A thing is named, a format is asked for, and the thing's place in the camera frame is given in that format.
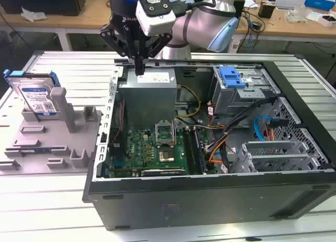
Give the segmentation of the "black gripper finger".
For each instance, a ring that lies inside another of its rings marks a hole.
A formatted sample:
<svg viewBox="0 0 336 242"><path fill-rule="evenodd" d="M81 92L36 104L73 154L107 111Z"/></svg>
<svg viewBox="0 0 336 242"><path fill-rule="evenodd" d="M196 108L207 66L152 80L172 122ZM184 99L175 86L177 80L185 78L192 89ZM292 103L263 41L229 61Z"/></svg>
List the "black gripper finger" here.
<svg viewBox="0 0 336 242"><path fill-rule="evenodd" d="M171 41L172 37L170 33L159 34L153 43L147 45L146 42L151 37L144 33L140 34L140 76L144 74L148 58L154 58Z"/></svg>
<svg viewBox="0 0 336 242"><path fill-rule="evenodd" d="M136 47L134 30L130 25L121 25L117 30L112 23L105 24L100 29L99 37L104 40L120 56L128 57L129 62L134 64L135 74L141 75L141 59Z"/></svg>

